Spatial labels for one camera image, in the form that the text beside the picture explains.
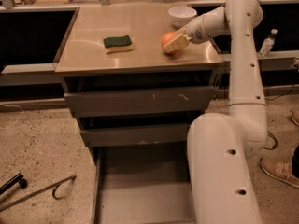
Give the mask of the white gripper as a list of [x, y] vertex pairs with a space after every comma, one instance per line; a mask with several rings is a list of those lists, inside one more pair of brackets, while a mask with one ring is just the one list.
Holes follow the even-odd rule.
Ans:
[[190, 41], [193, 44], [202, 44], [210, 39], [206, 31], [204, 16], [194, 18], [188, 25], [176, 30], [175, 33], [177, 34], [174, 38], [176, 51], [187, 47]]

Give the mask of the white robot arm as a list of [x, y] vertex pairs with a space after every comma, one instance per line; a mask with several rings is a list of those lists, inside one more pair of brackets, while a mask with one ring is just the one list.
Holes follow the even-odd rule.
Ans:
[[161, 46], [166, 54], [219, 35], [231, 37], [229, 110], [192, 122], [187, 158], [196, 224], [263, 224], [247, 158], [263, 149], [267, 117], [253, 38], [263, 19], [258, 0], [226, 0], [183, 26]]

